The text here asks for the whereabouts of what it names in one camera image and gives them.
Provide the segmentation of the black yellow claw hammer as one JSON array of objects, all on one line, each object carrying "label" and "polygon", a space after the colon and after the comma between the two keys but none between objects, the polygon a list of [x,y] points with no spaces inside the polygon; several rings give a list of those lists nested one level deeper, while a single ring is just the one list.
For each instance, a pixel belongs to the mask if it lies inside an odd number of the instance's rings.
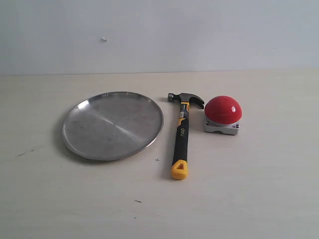
[{"label": "black yellow claw hammer", "polygon": [[179,102],[179,121],[176,128],[174,154],[171,166],[171,176],[175,180],[183,180],[188,176],[187,151],[189,135],[189,108],[191,104],[204,109],[204,101],[199,96],[190,93],[168,93],[169,102]]}]

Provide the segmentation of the red dome push button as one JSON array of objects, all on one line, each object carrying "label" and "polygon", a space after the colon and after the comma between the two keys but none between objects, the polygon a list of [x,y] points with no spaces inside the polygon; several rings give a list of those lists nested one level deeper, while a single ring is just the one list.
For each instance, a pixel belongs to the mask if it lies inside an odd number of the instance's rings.
[{"label": "red dome push button", "polygon": [[205,132],[218,132],[227,135],[238,134],[242,108],[234,98],[230,96],[214,97],[206,104],[204,113]]}]

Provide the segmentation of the round steel plate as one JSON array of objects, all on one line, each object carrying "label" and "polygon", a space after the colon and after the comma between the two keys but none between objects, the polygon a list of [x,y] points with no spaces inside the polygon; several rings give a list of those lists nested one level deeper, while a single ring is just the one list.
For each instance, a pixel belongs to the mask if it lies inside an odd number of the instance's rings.
[{"label": "round steel plate", "polygon": [[149,147],[163,127],[159,105],[134,92],[107,92],[76,105],[65,117],[61,136],[74,154],[116,161]]}]

